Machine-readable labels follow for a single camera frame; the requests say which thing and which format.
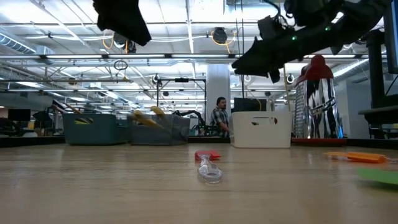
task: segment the blue storage bin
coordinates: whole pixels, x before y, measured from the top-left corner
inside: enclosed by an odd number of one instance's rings
[[[108,146],[127,142],[126,125],[113,114],[64,114],[65,141],[78,146]]]
[[[132,145],[151,146],[173,146],[188,143],[190,119],[171,114],[167,114],[165,117],[167,121],[161,120],[156,115],[151,116],[163,128],[138,125],[136,121],[131,121],[129,118],[129,142]]]

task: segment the green object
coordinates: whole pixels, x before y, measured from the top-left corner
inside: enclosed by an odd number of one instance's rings
[[[357,169],[358,175],[366,180],[398,185],[398,171],[379,169]]]

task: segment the wooden table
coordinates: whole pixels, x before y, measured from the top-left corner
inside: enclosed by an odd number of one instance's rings
[[[197,150],[223,156],[220,185],[198,180]],[[1,223],[398,223],[398,189],[331,162],[345,148],[67,145],[0,150]],[[391,157],[398,151],[378,150]]]

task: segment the white bin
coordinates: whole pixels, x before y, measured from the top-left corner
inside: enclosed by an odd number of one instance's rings
[[[292,113],[235,112],[230,118],[231,144],[239,148],[289,148]]]

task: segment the desk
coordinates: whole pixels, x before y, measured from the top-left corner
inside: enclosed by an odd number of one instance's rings
[[[216,149],[220,185],[197,177],[194,153]],[[346,148],[235,149],[229,144],[174,147],[73,147],[0,151],[2,223],[397,223],[398,189],[361,180],[358,167],[331,162]],[[350,148],[398,157],[398,151]]]

